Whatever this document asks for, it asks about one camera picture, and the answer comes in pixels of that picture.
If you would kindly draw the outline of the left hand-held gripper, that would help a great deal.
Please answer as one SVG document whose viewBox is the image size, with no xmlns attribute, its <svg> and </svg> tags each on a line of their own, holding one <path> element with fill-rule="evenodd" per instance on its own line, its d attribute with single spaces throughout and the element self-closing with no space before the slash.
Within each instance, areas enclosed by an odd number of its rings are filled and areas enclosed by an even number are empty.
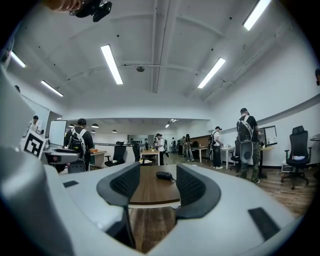
<svg viewBox="0 0 320 256">
<path fill-rule="evenodd" d="M 32 130 L 23 138 L 23 150 L 36 156 L 44 165 L 54 167 L 58 173 L 65 169 L 68 173 L 80 172 L 80 156 L 75 150 L 51 147 L 48 139 Z"/>
</svg>

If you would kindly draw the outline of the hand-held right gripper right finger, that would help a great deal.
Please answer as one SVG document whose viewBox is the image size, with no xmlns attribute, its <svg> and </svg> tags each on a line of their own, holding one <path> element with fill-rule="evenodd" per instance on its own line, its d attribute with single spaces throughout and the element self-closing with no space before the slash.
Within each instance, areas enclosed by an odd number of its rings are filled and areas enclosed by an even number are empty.
<svg viewBox="0 0 320 256">
<path fill-rule="evenodd" d="M 177 220 L 200 219 L 221 198 L 221 189 L 214 180 L 183 164 L 176 166 L 176 186 L 180 194 L 180 207 L 175 210 Z"/>
</svg>

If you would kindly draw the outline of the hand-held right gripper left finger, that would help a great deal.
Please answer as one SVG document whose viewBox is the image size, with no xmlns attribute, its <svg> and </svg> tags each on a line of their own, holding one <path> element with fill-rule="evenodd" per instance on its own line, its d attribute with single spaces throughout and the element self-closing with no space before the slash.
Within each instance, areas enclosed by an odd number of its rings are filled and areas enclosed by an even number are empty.
<svg viewBox="0 0 320 256">
<path fill-rule="evenodd" d="M 109 205 L 127 207 L 140 184 L 140 164 L 135 162 L 102 178 L 96 191 Z"/>
</svg>

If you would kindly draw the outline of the black pouch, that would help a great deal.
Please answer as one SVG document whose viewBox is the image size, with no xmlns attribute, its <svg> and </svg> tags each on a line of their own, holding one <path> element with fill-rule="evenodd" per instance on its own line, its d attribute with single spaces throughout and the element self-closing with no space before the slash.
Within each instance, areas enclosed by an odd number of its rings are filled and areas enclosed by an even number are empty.
<svg viewBox="0 0 320 256">
<path fill-rule="evenodd" d="M 156 173 L 156 177 L 161 180 L 172 181 L 172 182 L 176 181 L 170 172 L 158 171 Z"/>
</svg>

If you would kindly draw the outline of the white whiteboard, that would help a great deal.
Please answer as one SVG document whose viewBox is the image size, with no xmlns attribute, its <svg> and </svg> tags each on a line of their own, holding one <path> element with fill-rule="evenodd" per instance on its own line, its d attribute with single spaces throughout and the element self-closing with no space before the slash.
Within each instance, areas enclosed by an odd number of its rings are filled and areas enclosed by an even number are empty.
<svg viewBox="0 0 320 256">
<path fill-rule="evenodd" d="M 49 128 L 50 143 L 56 146 L 64 146 L 65 132 L 67 127 L 66 120 L 52 120 Z"/>
</svg>

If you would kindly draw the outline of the small wooden desk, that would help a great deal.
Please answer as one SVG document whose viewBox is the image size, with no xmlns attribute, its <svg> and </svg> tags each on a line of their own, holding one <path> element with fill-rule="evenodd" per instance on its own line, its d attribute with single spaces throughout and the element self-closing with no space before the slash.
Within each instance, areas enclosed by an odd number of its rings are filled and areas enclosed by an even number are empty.
<svg viewBox="0 0 320 256">
<path fill-rule="evenodd" d="M 106 151 L 92 149 L 90 151 L 90 167 L 92 168 L 104 168 L 105 167 L 105 154 Z"/>
</svg>

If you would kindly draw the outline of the white desk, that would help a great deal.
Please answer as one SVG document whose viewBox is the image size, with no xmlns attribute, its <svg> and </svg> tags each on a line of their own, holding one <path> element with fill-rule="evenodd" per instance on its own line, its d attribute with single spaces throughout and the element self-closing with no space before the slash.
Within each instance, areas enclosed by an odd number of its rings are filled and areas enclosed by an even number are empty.
<svg viewBox="0 0 320 256">
<path fill-rule="evenodd" d="M 220 151 L 225 154 L 225 169 L 229 169 L 229 154 L 235 151 L 235 146 L 221 147 Z"/>
<path fill-rule="evenodd" d="M 202 163 L 202 156 L 204 155 L 204 157 L 206 158 L 207 148 L 204 147 L 204 146 L 202 146 L 202 147 L 192 147 L 191 150 L 193 152 L 197 152 L 198 158 L 199 158 L 199 162 Z"/>
</svg>

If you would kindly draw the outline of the light wooden desk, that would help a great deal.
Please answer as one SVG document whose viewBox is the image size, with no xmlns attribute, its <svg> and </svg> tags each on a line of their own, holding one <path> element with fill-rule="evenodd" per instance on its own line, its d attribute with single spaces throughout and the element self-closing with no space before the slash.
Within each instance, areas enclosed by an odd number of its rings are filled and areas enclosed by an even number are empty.
<svg viewBox="0 0 320 256">
<path fill-rule="evenodd" d="M 160 166 L 160 152 L 158 150 L 155 149 L 144 149 L 142 150 L 142 152 L 140 152 L 140 158 L 142 159 L 143 156 L 156 156 L 157 159 L 157 165 Z"/>
</svg>

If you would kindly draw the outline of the long ceiling light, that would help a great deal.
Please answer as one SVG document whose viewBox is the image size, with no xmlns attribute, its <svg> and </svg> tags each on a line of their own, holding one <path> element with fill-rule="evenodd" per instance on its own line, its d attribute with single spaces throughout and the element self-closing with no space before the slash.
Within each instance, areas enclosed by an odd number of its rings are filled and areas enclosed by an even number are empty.
<svg viewBox="0 0 320 256">
<path fill-rule="evenodd" d="M 101 47 L 101 51 L 102 51 L 102 54 L 104 56 L 104 59 L 108 65 L 108 68 L 113 76 L 113 79 L 115 81 L 115 83 L 117 85 L 122 85 L 123 84 L 123 80 L 121 78 L 121 75 L 119 73 L 119 70 L 118 70 L 118 67 L 116 65 L 116 61 L 115 61 L 115 58 L 113 56 L 113 53 L 112 53 L 112 49 L 111 49 L 111 46 L 109 44 L 107 45 L 104 45 Z"/>
<path fill-rule="evenodd" d="M 212 77 L 215 76 L 215 74 L 220 70 L 225 62 L 226 60 L 220 57 L 197 87 L 199 89 L 202 89 L 212 79 Z"/>
<path fill-rule="evenodd" d="M 16 63 L 18 63 L 22 68 L 26 67 L 24 61 L 22 61 L 13 51 L 10 53 L 11 57 L 14 59 Z"/>
<path fill-rule="evenodd" d="M 64 95 L 59 92 L 57 89 L 55 89 L 54 87 L 52 87 L 50 84 L 48 84 L 46 81 L 42 80 L 40 82 L 43 86 L 45 86 L 46 88 L 48 88 L 50 91 L 52 91 L 53 93 L 55 93 L 56 95 L 58 95 L 59 97 L 63 97 Z"/>
<path fill-rule="evenodd" d="M 250 31 L 263 12 L 266 10 L 268 5 L 271 3 L 272 0 L 258 0 L 257 3 L 254 5 L 253 9 L 250 11 L 249 15 L 243 22 L 243 27 Z"/>
</svg>

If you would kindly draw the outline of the yellow standing desk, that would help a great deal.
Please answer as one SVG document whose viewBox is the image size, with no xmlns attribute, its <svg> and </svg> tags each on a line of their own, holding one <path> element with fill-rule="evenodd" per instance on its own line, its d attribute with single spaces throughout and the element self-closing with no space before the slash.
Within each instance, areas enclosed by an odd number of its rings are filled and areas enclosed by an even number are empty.
<svg viewBox="0 0 320 256">
<path fill-rule="evenodd" d="M 261 147 L 260 148 L 260 162 L 259 162 L 259 172 L 258 172 L 258 178 L 259 179 L 267 179 L 267 175 L 263 173 L 263 159 L 264 159 L 264 152 L 273 150 L 273 146 L 267 146 L 267 147 Z"/>
</svg>

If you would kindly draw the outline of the black framed panel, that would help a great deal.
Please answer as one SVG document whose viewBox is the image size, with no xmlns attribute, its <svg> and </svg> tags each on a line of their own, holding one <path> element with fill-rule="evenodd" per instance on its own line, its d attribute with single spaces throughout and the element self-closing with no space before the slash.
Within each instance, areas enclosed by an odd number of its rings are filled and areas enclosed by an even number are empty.
<svg viewBox="0 0 320 256">
<path fill-rule="evenodd" d="M 259 128 L 258 139 L 263 148 L 276 145 L 278 143 L 276 126 Z"/>
</svg>

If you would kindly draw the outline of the brown wooden wall counter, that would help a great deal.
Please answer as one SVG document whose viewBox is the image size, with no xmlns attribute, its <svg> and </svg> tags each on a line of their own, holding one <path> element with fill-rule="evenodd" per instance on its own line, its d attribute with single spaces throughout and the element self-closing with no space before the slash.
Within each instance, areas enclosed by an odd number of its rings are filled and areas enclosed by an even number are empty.
<svg viewBox="0 0 320 256">
<path fill-rule="evenodd" d="M 211 136 L 208 135 L 204 135 L 204 136 L 197 136 L 197 137 L 191 137 L 190 141 L 192 142 L 192 148 L 207 148 L 208 144 L 209 144 L 209 139 L 211 138 Z"/>
</svg>

